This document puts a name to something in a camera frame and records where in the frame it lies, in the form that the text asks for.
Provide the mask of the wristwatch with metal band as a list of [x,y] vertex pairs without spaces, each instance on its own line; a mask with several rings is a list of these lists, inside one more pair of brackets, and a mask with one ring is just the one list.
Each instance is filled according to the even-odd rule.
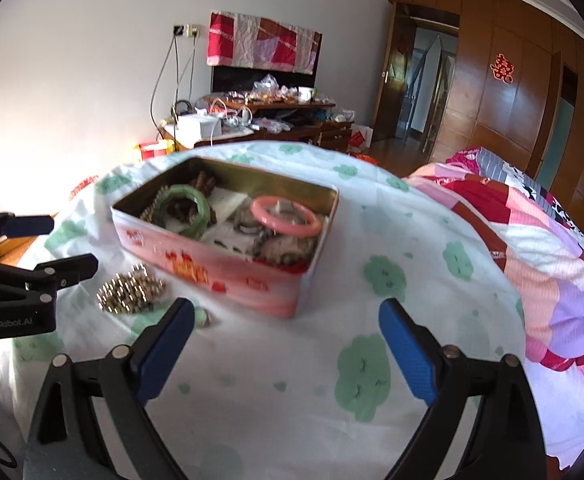
[[270,209],[271,214],[293,224],[306,222],[303,212],[289,200],[277,200]]

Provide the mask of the wooden tv cabinet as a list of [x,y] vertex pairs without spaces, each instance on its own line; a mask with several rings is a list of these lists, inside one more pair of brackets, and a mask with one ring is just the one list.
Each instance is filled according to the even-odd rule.
[[[219,118],[221,133],[194,148],[244,141],[290,141],[346,152],[353,123],[345,115],[336,114],[334,107],[334,103],[325,101],[250,101],[226,94],[209,94],[196,103],[191,114]],[[179,116],[182,115],[162,120],[157,136],[173,140],[177,151],[187,151],[175,139]]]

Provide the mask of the wooden room door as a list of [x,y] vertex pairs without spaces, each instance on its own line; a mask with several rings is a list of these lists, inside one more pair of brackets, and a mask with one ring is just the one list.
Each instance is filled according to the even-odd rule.
[[395,3],[374,115],[373,143],[392,139],[396,134],[403,98],[408,89],[408,68],[416,32],[417,24],[410,18],[406,8]]

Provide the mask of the red plastic bag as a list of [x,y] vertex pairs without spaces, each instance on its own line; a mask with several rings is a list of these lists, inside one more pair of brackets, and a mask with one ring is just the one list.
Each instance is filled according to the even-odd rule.
[[85,179],[81,180],[75,186],[75,188],[73,188],[71,190],[70,199],[72,200],[80,191],[83,191],[84,188],[86,188],[87,186],[91,185],[94,182],[97,182],[98,180],[99,180],[99,177],[98,176],[90,176],[88,178],[85,178]]

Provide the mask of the cloud print bed sheet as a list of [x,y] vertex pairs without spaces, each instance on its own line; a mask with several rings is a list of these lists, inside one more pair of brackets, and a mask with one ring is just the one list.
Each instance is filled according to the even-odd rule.
[[[231,214],[289,196],[324,216],[305,272],[253,261]],[[380,479],[425,412],[381,335],[399,300],[442,344],[497,361],[525,349],[520,295],[474,229],[346,155],[227,144],[118,167],[58,213],[26,266],[90,252],[49,335],[0,341],[0,439],[22,453],[49,362],[131,344],[185,297],[204,320],[147,410],[193,479]]]

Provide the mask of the red yellow carton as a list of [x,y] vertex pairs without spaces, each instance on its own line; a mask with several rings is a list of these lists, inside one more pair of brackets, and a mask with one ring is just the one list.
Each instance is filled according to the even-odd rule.
[[139,160],[170,155],[175,151],[175,142],[171,139],[159,139],[151,142],[139,143],[134,147]]

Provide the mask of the red patchwork cloth cover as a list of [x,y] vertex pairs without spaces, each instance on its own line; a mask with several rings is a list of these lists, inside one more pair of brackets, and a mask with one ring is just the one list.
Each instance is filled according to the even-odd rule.
[[312,74],[321,40],[321,32],[308,28],[215,11],[209,19],[206,62],[208,66]]

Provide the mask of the pink bangle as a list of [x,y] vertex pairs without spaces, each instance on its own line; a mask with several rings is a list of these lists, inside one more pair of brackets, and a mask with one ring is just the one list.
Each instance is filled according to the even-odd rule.
[[322,229],[322,222],[313,211],[279,196],[255,198],[249,205],[249,211],[262,226],[282,235],[315,237]]

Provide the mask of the wooden wardrobe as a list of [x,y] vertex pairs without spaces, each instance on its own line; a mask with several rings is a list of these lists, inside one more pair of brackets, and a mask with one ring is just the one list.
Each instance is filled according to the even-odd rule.
[[[558,78],[563,70],[576,74],[574,116],[550,190],[584,231],[584,39],[520,0],[389,2],[460,21],[451,91],[429,156],[433,162],[482,146],[535,176],[557,115]],[[515,65],[512,84],[492,76],[498,53]]]

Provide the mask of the orange item on floor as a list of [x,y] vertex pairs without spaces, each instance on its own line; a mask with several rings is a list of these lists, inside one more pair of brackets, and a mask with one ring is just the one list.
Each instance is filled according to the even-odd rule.
[[368,164],[371,164],[371,165],[374,165],[374,166],[379,166],[379,162],[375,158],[373,158],[373,157],[371,157],[369,155],[365,155],[365,154],[354,154],[353,157],[354,158],[357,158],[359,160],[362,160],[362,162],[367,162]]

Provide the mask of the red double happiness sticker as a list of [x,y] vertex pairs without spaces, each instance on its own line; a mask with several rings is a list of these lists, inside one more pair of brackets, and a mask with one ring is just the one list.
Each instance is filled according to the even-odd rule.
[[490,64],[490,70],[494,79],[504,84],[512,84],[515,65],[503,53],[496,55]]

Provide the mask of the wall power socket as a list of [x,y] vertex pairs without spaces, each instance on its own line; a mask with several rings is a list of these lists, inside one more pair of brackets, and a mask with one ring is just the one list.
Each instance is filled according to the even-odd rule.
[[196,38],[199,36],[199,26],[196,24],[173,25],[173,36]]

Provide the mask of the green jade bangle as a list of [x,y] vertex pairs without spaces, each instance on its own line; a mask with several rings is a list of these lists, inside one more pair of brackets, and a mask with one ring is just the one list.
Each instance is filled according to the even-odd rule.
[[193,186],[172,185],[157,194],[151,214],[151,222],[160,228],[166,229],[169,219],[180,223],[180,236],[198,240],[211,222],[211,206]]

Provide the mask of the pink metal tin box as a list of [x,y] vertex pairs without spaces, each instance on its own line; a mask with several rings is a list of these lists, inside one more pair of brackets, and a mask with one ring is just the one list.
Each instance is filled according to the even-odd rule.
[[[244,259],[222,249],[187,240],[151,222],[156,196],[172,185],[186,184],[206,197],[215,186],[249,195],[279,196],[300,203],[322,222],[318,236],[297,238],[273,232],[249,211],[238,226],[255,221],[263,234],[254,258]],[[120,198],[112,206],[112,220],[121,244],[132,255],[220,299],[256,312],[293,318],[308,295],[332,220],[339,191],[283,174],[236,162],[194,156],[179,162]]]

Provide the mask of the pink patchwork quilt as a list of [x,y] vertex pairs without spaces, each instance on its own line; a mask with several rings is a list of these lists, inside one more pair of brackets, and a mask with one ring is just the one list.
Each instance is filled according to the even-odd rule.
[[584,450],[584,238],[517,188],[481,176],[477,152],[432,162],[407,181],[470,223],[520,294],[546,452],[567,470]]

